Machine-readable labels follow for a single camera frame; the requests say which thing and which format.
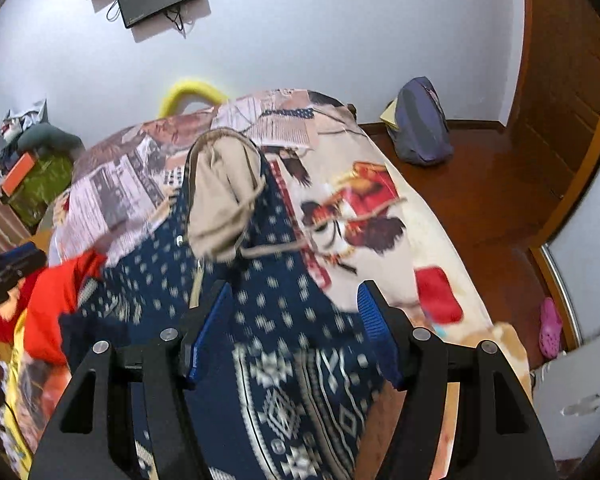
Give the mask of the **white cabinet with stickers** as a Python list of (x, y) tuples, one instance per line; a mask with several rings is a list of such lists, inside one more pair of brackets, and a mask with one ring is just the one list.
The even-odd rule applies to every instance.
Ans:
[(554, 460), (580, 460), (600, 436), (600, 335), (533, 377), (533, 405)]

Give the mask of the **orange box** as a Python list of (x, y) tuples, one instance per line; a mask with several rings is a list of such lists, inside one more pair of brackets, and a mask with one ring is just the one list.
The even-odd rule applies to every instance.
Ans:
[(31, 153), (24, 153), (20, 156), (18, 162), (9, 170), (1, 183), (1, 189), (6, 196), (10, 197), (14, 194), (18, 186), (35, 167), (35, 163), (36, 158)]

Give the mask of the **brown wooden door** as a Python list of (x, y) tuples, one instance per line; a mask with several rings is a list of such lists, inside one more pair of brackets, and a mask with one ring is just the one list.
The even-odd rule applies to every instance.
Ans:
[(600, 119), (600, 17), (588, 0), (526, 0), (524, 80), (509, 133), (527, 174), (561, 198)]

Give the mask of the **grey cushion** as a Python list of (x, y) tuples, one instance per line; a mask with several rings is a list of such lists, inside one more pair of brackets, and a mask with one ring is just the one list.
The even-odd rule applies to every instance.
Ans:
[(39, 122), (24, 130), (17, 141), (17, 152), (44, 154), (61, 152), (76, 160), (85, 151), (82, 140), (74, 134), (65, 132), (48, 122)]

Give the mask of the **red folded garment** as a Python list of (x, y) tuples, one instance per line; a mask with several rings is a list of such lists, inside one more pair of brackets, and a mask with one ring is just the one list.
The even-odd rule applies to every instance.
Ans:
[(25, 314), (23, 348), (36, 360), (65, 365), (59, 319), (76, 313), (81, 286), (88, 278), (100, 278), (107, 257), (95, 249), (59, 266), (43, 266), (12, 286), (0, 299), (0, 341), (13, 344), (20, 316)]

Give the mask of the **white sliding wardrobe door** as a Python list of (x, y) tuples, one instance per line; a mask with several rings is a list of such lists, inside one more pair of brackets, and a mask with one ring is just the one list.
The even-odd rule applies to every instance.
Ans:
[(589, 342), (600, 334), (600, 166), (548, 252), (566, 286), (577, 332)]

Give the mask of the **navy patterned hooded garment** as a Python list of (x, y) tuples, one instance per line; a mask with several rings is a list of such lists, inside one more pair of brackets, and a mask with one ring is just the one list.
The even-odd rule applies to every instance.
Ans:
[(236, 131), (195, 142), (168, 218), (60, 318), (69, 364), (100, 340), (150, 341), (217, 281), (232, 291), (228, 319), (185, 396), (212, 477), (352, 478), (377, 365), (360, 317), (311, 278), (268, 162)]

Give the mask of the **pink croc shoe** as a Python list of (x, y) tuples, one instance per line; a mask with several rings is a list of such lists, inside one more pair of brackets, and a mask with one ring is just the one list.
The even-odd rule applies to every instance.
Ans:
[(540, 307), (539, 348), (544, 358), (556, 359), (562, 344), (562, 318), (554, 300), (550, 297), (543, 299)]

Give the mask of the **green patterned bag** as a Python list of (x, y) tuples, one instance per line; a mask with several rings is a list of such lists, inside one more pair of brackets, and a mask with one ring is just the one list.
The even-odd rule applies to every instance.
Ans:
[(7, 201), (26, 228), (38, 226), (48, 206), (70, 185), (72, 170), (73, 161), (64, 153), (47, 154), (35, 161)]

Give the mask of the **yellow garment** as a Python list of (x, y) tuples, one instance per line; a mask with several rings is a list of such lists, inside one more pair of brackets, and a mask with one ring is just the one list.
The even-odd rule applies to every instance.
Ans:
[(29, 478), (33, 457), (33, 452), (20, 429), (17, 417), (18, 386), (26, 318), (27, 312), (23, 311), (15, 326), (14, 343), (8, 347), (8, 359), (1, 362), (4, 372), (1, 388), (5, 395), (5, 402), (0, 407), (0, 438), (7, 463), (19, 479)]

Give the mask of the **printed newspaper pattern bedspread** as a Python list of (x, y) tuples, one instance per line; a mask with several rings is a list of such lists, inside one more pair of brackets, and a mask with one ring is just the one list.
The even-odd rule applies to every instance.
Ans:
[[(310, 90), (274, 90), (190, 115), (123, 129), (73, 164), (68, 214), (56, 224), (51, 266), (95, 249), (104, 270), (168, 218), (187, 155), (215, 129), (230, 129), (264, 155), (311, 278), (340, 310), (358, 314), (355, 289), (375, 281), (417, 324), (460, 344), (493, 338), (524, 386), (528, 356), (516, 330), (494, 324), (442, 226), (340, 102)], [(70, 378), (70, 365), (23, 348), (17, 417), (33, 452)], [(399, 397), (384, 380), (368, 410), (352, 478), (378, 467)]]

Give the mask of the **blue grey backpack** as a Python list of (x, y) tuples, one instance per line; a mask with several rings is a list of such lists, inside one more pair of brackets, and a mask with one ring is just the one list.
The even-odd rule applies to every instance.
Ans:
[(436, 89), (427, 77), (404, 84), (394, 100), (388, 135), (402, 162), (437, 166), (454, 154), (449, 127)]

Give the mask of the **yellow curved pillow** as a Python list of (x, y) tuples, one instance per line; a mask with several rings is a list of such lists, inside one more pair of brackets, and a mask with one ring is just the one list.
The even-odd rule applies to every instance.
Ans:
[(181, 79), (172, 84), (166, 96), (162, 99), (158, 111), (159, 118), (166, 118), (174, 115), (181, 102), (188, 98), (199, 98), (210, 105), (220, 105), (227, 102), (230, 98), (219, 89), (197, 79)]

